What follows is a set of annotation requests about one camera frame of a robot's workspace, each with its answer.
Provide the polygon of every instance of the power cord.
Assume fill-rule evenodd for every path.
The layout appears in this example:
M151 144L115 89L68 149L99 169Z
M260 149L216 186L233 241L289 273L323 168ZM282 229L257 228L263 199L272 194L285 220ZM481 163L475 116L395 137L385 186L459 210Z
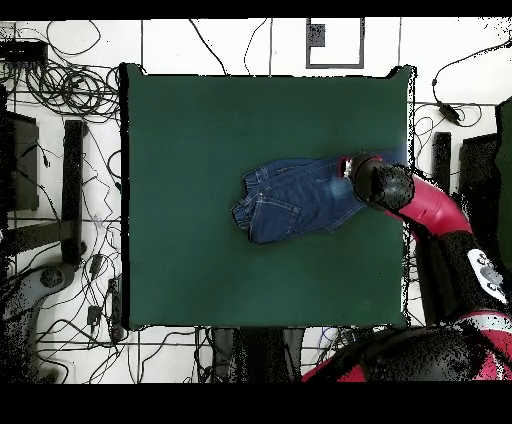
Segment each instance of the power cord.
M201 35L201 33L199 32L199 29L197 28L197 25L194 23L194 21L192 19L189 19L188 20L192 26L194 27L194 29L196 30L196 33L197 35L199 36L199 39L203 42L203 44L205 45L205 47L208 49L208 51L212 54L212 56L217 59L217 62L219 62L220 66L222 67L222 72L224 73L224 75L228 75L228 73L226 72L226 68L224 68L224 64L221 62L221 60L219 59L219 57L213 52L213 50L211 49L211 47L208 45L208 43L206 41L204 41L204 38L203 36Z
M423 104L421 106L419 106L416 110L415 110L415 115L418 113L418 111L423 108L423 107L426 107L426 106L429 106L428 104ZM457 114L457 116L459 116L459 112L462 114L462 119L460 119L460 121L458 121L459 123L456 124L458 125L459 127L464 127L464 128L470 128L470 127L474 127L475 125L477 125L480 120L482 119L482 115L483 115L483 112L482 112L482 107L480 105L477 105L475 104L474 106L476 106L478 108L478 111L479 111L479 115L478 115L478 118L476 119L475 122L471 123L471 124L468 124L468 125L462 125L461 122L464 122L465 119L466 119L466 114L464 113L464 110L462 107L456 107L456 108L453 108L453 110L455 111L455 113ZM418 151L418 154L415 156L414 158L414 168L415 169L419 169L418 168L418 160L419 160L419 157L421 155L421 152L423 151L424 147L430 142L430 139L432 138L432 134L433 134L433 131L436 127L438 127L445 119L447 119L445 116L443 116L443 118L441 118L436 124L434 124L434 120L430 117L430 116L424 116L422 118L420 118L418 121L416 121L414 123L414 137L416 137L420 143L420 149ZM422 133L418 133L417 131L417 127L418 125L420 124L420 122L422 122L423 120L429 120L430 121L430 127L428 130L422 132ZM423 143L421 141L421 136L425 135L428 133L428 138L427 140ZM426 171L423 171L421 170L421 172L423 172L424 174L427 174L427 175L431 175L430 173L426 172ZM451 173L450 175L456 175L458 174L459 172L453 172Z
M453 62L448 63L447 65L443 66L439 71L437 71L436 76L432 80L432 93L434 94L434 99L436 100L437 106L439 107L439 112L443 115L444 119L451 122L454 125L462 126L460 125L460 117L457 113L456 109L450 106L449 104L443 103L439 100L436 94L436 85L437 85L437 79L439 77L439 74L448 68L449 66L455 65L457 63L461 63L464 60L470 59L472 57L478 56L480 54L489 53L501 48L510 48L512 46L512 39L508 39L504 43L501 43L497 46L487 47L485 49L479 50L475 53L470 54L469 56L463 57L462 59L454 60Z
M249 40L249 44L247 44L247 49L245 50L245 54L244 54L244 66L245 66L245 69L247 70L247 73L249 75L251 75L251 73L249 72L249 68L247 67L247 63L246 63L246 59L247 59L247 53L249 52L249 47L251 47L251 43L252 43L252 39L254 38L254 35L258 32L258 30L263 26L265 25L265 22L268 21L268 18L265 18L265 20L259 24L256 29L254 30L254 32L252 33L251 35L251 39Z

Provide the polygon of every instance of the denim jeans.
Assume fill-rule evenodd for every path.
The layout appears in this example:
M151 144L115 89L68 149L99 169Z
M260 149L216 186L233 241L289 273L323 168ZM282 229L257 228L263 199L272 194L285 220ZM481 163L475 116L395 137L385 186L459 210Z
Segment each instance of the denim jeans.
M374 151L389 163L405 163L405 148ZM244 176L247 195L232 209L235 221L256 244L309 231L335 231L366 205L338 172L340 156L282 159Z

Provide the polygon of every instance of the green mat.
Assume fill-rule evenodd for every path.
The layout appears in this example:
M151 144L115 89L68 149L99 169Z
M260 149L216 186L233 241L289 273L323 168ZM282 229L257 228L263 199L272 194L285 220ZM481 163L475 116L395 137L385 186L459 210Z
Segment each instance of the green mat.
M411 68L388 79L126 71L132 327L404 322L398 221L365 209L334 234L261 246L230 210L242 176L275 159L396 146L405 157Z
M498 243L504 265L512 270L512 98L497 109L501 123L501 146L496 156L501 172Z

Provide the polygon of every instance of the wire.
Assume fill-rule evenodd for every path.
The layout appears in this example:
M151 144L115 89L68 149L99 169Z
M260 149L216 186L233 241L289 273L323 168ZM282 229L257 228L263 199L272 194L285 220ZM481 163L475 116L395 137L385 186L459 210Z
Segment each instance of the wire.
M472 53L470 54L469 56L466 56L466 57L463 57L462 59L458 59L458 60L455 60L453 62L450 62L448 63L447 65L444 65L441 69L439 69L439 71L437 71L437 74L436 76L434 77L434 79L432 80L432 92L434 94L434 98L436 99L436 102L438 103L442 103L438 98L437 98L437 95L436 95L436 85L437 85L437 78L439 77L439 74L445 70L446 68L448 68L449 66L452 66L452 65L455 65L457 63L460 63L464 60L467 60L467 59L470 59L471 57L473 56L478 56L480 54L483 54L483 53L489 53L491 51L494 51L494 50L498 50L498 49L501 49L503 47L505 48L509 48L510 46L512 46L512 39L508 39L507 41L505 41L504 43L502 44L498 44L497 46L492 46L492 47L487 47L485 49L482 49L482 50L479 50L477 51L476 53Z
M48 24L47 34L53 22L54 21L51 21ZM24 37L23 39L45 41L50 48L52 48L55 55L64 62L63 65L48 59L48 63L43 67L25 69L25 79L23 82L27 86L28 93L36 100L36 103L21 101L22 103L40 104L60 116L78 115L85 121L93 123L115 120L119 125L117 118L119 113L119 91L117 88L119 86L119 68L99 65L80 65L71 63L62 56L62 54L77 56L85 53L99 42L101 32L92 21L91 24L98 32L98 40L86 50L77 53L62 52L48 37L45 37L36 29L29 27L19 29L20 31L28 30L37 33L41 38ZM92 68L108 69L106 77L103 78L98 72L93 71ZM115 86L109 82L112 78L114 78ZM12 92L14 92L21 80L21 71L16 74L15 69L13 69L12 72L9 70L9 74L7 76L4 75L2 79L14 80L14 88L12 90ZM63 111L63 107L67 107L70 112ZM86 118L86 116L103 119L100 121L92 120Z
M66 382L66 380L68 379L68 376L69 376L69 368L67 365L64 365L64 364L61 364L60 362L56 362L56 361L51 361L49 359L46 359L46 358L43 358L41 355L39 355L39 353L36 353L36 356L43 362L47 362L49 364L53 364L53 365L58 365L59 367L62 367L66 370L66 375L64 376L64 379L62 380L62 383L61 384L64 384Z
M57 211L55 210L55 207L53 206L53 202L52 202L52 199L50 199L50 196L48 195L48 193L46 192L46 189L41 185L41 184L38 184L36 183L32 178L30 178L27 174L25 174L23 171L20 171L19 169L16 169L16 171L22 176L24 177L25 179L27 179L28 181L30 181L32 184L34 184L36 187L38 187L46 196L46 198L48 199L48 202L50 202L50 207L52 208L52 212L53 214L55 215L55 219L57 220L57 222L59 223L59 226L61 225L61 222L60 222L60 218L59 218L59 215L57 214Z
M140 331L137 331L137 384L140 383Z
M419 106L415 110L414 113L416 114L422 107L425 107L425 106L429 106L429 105L423 104L423 105ZM468 125L461 125L461 124L459 124L458 126L463 127L463 128L470 128L470 127L473 127L473 126L477 125L480 122L480 120L482 119L482 115L483 115L482 108L481 108L480 105L477 105L477 104L475 104L474 106L476 106L478 108L478 111L479 111L479 116L478 116L477 120L475 122L471 123L471 124L468 124ZM457 112L461 112L462 113L463 117L462 117L462 121L461 122L464 122L464 120L466 119L466 114L464 113L464 110L462 109L462 107L456 107L456 108L454 108L454 110L457 111ZM418 154L414 158L414 166L415 166L415 168L419 169L418 168L419 157L421 155L421 152L423 151L423 148L430 142L430 139L432 138L432 133L433 133L434 129L436 127L438 127L445 119L446 118L443 117L436 124L434 124L434 120L430 116L423 116L422 118L420 118L419 120L417 120L414 123L414 136L418 139L418 141L420 143L420 149L418 151ZM420 122L422 122L423 120L429 120L430 121L430 127L426 131L424 131L422 133L418 133L417 127L420 124ZM427 138L427 140L424 143L422 143L420 136L425 135L427 133L428 133L428 138ZM421 170L421 171L423 173L427 174L427 175L431 175L430 173L428 173L426 171L423 171L423 170ZM456 175L459 172L460 171L453 172L450 175Z
M113 362L112 362L108 367L105 367L105 370L103 371L103 375L105 375L105 372L107 372L110 368L112 368L112 366L113 366L113 365L116 363L116 361L119 359L119 357L121 356L121 353L123 352L123 350L124 350L125 346L123 346L119 352L114 352L113 354L109 355L109 356L107 357L107 359L105 359L105 360L104 360L104 361L103 361L103 362L98 366L98 368L96 368L96 369L92 372L91 376L89 377L89 380L88 380L88 381L86 381L86 382L84 382L84 383L82 383L82 384L87 384L87 383L91 384L93 380L95 380L95 379L97 379L97 378L100 378L100 376L99 376L99 375L98 375L98 376L96 376L96 377L94 377L94 375L95 375L95 374L100 370L100 368L101 368L104 364L108 363L108 361L110 361L110 359L111 359L112 357L116 356L116 359L115 359L115 360L114 360L114 361L113 361Z
M268 75L272 75L272 55L273 55L273 47L272 47L272 27L274 26L274 18L270 18L270 47L269 47L269 55L268 55Z
M222 66L222 72L224 72L224 75L227 75L227 72L226 72L226 69L224 68L224 64L221 62L221 60L219 59L219 57L213 52L213 50L210 48L210 46L206 43L206 41L204 41L204 38L203 36L201 35L201 33L199 32L199 29L197 28L196 24L194 23L194 21L192 19L189 19L188 20L192 26L194 27L194 29L196 30L196 33L197 35L199 36L199 38L201 39L201 41L203 42L203 44L206 46L206 48L209 50L209 52L213 55L213 57L215 57L215 59L217 59L217 62L219 62L220 66Z
M51 246L48 246L47 248L45 248L45 249L41 250L40 252L36 253L34 255L34 257L30 260L30 262L28 263L28 265L25 268L23 268L16 275L13 275L12 277L9 277L7 279L7 281L19 280L19 279L25 278L28 275L28 273L31 272L30 271L30 267L32 266L32 263L36 260L36 258L39 255L41 255L42 253L47 252L48 250L53 249L54 247L57 247L59 244L60 244L60 241L58 243L52 244Z
M107 160L107 171L108 171L108 173L109 173L110 175L112 175L113 177L121 179L121 176L119 176L119 175L117 175L117 174L114 174L114 173L112 172L112 168L110 168L110 161L111 161L111 160L112 160L112 158L113 158L115 155L117 155L118 153L121 153L121 150L116 150L116 151L115 151L114 153L112 153L112 154L110 155L110 157L108 158L108 160Z
M258 32L258 30L265 24L265 22L268 21L268 18L265 18L265 20L259 24L256 29L253 31L252 35L251 35L251 39L249 40L249 44L247 44L247 49L245 49L245 54L244 54L244 66L245 66L245 69L247 70L247 73L249 75L251 75L251 73L249 72L249 68L247 67L247 62L246 62L246 59L247 59L247 53L249 52L249 47L251 47L251 43L252 43L252 39L254 38L254 35Z
M48 44L51 44L54 50L58 51L58 52L59 52L59 53L61 53L61 54L66 55L66 56L78 56L78 55L81 55L81 54L83 54L83 53L86 53L86 52L88 52L89 50L91 50L91 49L92 49L96 44L98 44L98 43L99 43L99 41L101 40L101 32L100 32L100 30L98 29L98 27L96 26L96 24L95 24L93 21L89 20L89 22L91 23L91 25L94 27L94 29L95 29L95 30L96 30L96 32L98 33L98 39L97 39L96 41L94 41L94 43L93 43L90 47L86 48L85 50L82 50L81 52L78 52L78 53L67 53L67 52L64 52L64 51L62 51L62 50L58 49L57 47L55 47L55 44L53 44L53 43L51 43L51 42L50 42L50 34L49 34L50 26L51 26L53 23L55 23L55 22L56 22L56 21L50 21L50 23L47 25L47 27L46 27L46 38L48 39Z
M182 333L182 332L179 332L179 331L174 331L174 332L171 332L171 333L168 333L164 339L162 340L162 343L160 344L160 346L158 347L158 349L153 353L151 354L150 356L148 356L146 359L144 359L142 361L142 365L141 365L141 374L140 374L140 379L139 379L139 383L142 383L142 379L144 378L144 364L149 361L150 359L154 358L158 352L160 352L162 350L162 348L164 347L165 345L165 342L167 341L167 339L170 337L170 336L176 336L176 335L180 335L180 336L190 336L192 334L194 334L195 331L191 331L191 332L188 332L188 333Z

